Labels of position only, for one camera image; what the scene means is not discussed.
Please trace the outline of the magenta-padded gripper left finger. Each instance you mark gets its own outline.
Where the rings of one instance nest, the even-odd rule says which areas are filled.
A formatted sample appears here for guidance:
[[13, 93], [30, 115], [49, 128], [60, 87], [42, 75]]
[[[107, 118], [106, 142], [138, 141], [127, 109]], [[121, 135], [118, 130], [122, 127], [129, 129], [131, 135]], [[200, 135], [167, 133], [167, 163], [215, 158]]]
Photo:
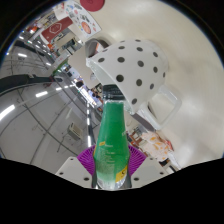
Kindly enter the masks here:
[[91, 146], [77, 157], [69, 157], [56, 172], [56, 175], [84, 188], [96, 187], [96, 173]]

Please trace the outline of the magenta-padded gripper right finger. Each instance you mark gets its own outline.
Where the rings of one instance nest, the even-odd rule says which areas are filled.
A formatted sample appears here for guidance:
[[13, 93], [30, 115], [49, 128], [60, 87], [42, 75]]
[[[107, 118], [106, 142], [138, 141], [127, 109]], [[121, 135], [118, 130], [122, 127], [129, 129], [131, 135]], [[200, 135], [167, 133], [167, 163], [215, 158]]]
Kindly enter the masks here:
[[153, 158], [139, 149], [129, 147], [128, 175], [131, 188], [140, 188], [167, 175], [166, 170]]

